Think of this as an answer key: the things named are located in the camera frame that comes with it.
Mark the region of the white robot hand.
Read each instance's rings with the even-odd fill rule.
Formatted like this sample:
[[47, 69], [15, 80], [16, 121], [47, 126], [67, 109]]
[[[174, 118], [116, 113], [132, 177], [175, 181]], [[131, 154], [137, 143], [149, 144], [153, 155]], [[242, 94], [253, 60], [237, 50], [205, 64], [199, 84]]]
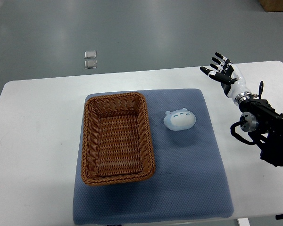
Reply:
[[225, 85], [221, 84], [225, 95], [232, 99], [235, 104], [242, 102], [242, 99], [248, 99], [252, 96], [251, 91], [246, 87], [246, 81], [237, 65], [232, 64], [232, 62], [223, 56], [222, 54], [216, 52], [216, 57], [212, 57], [213, 64], [210, 64], [215, 71], [208, 69], [206, 67], [200, 67], [200, 70], [207, 75], [209, 78], [215, 81], [223, 81], [223, 68], [229, 64], [226, 69], [225, 75], [229, 76], [230, 79], [236, 79], [234, 84]]

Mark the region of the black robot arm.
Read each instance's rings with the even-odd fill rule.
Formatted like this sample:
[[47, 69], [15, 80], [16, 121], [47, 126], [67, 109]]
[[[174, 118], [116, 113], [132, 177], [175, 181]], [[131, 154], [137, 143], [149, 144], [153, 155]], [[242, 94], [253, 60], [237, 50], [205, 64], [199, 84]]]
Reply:
[[253, 93], [238, 65], [218, 52], [210, 67], [200, 70], [221, 84], [224, 94], [241, 112], [240, 119], [230, 126], [231, 135], [242, 143], [256, 145], [262, 160], [283, 167], [283, 114], [262, 98], [264, 83], [261, 81], [258, 93]]

